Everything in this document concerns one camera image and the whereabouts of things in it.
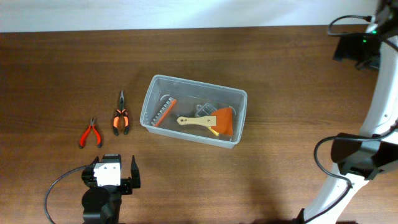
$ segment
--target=white wall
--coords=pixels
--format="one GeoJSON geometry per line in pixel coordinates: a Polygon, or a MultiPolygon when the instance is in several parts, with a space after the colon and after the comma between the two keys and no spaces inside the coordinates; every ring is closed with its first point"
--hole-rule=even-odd
{"type": "Polygon", "coordinates": [[[319,25],[345,14],[373,14],[376,3],[376,0],[0,0],[0,32],[319,25]]]}

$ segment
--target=pliers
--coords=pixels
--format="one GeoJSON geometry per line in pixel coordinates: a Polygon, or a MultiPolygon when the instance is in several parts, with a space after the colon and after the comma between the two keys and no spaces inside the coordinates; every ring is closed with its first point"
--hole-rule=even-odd
{"type": "Polygon", "coordinates": [[[79,147],[80,149],[83,149],[83,147],[86,144],[86,139],[91,131],[91,129],[93,129],[95,136],[97,137],[97,147],[101,147],[102,146],[102,139],[101,139],[101,135],[99,134],[99,132],[97,131],[97,129],[95,128],[95,119],[91,118],[90,119],[90,125],[88,126],[87,130],[85,131],[85,133],[81,136],[80,138],[80,142],[79,142],[79,147]]]}
{"type": "Polygon", "coordinates": [[[123,114],[123,116],[124,116],[124,134],[128,134],[129,130],[130,130],[129,113],[127,112],[126,109],[124,109],[123,90],[120,92],[119,109],[116,110],[116,113],[114,114],[114,118],[113,118],[113,133],[116,136],[119,135],[118,123],[119,123],[119,117],[121,114],[123,114]]]}

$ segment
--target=box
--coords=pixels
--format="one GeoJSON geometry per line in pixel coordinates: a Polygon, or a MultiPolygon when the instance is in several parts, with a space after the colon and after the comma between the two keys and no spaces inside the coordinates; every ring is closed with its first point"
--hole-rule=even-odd
{"type": "Polygon", "coordinates": [[[142,106],[140,123],[150,133],[231,149],[242,136],[247,100],[248,95],[243,90],[156,75],[149,85],[142,106]],[[159,126],[154,127],[150,122],[169,97],[175,98],[177,103],[159,126]],[[215,136],[206,127],[181,126],[177,123],[177,118],[180,116],[194,118],[198,108],[206,103],[211,103],[217,109],[225,107],[233,109],[232,136],[222,134],[215,136]]]}

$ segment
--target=wooden table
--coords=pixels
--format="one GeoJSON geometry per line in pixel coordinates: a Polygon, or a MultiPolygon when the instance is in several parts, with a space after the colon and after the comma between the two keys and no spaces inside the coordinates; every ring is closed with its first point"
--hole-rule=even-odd
{"type": "MultiPolygon", "coordinates": [[[[333,61],[338,39],[325,27],[121,30],[0,35],[0,223],[47,223],[43,198],[61,174],[118,153],[123,177],[136,155],[142,188],[123,196],[120,222],[252,223],[290,220],[326,175],[312,157],[317,141],[358,133],[377,72],[333,61]],[[233,149],[167,138],[139,123],[152,77],[170,75],[248,93],[241,142],[233,149]],[[111,120],[125,91],[131,132],[111,120]],[[98,118],[104,146],[90,134],[98,118]]],[[[331,166],[330,144],[322,163],[331,166]]],[[[398,172],[363,188],[340,220],[394,223],[398,172]]],[[[79,174],[50,194],[57,223],[82,223],[79,174]]]]}

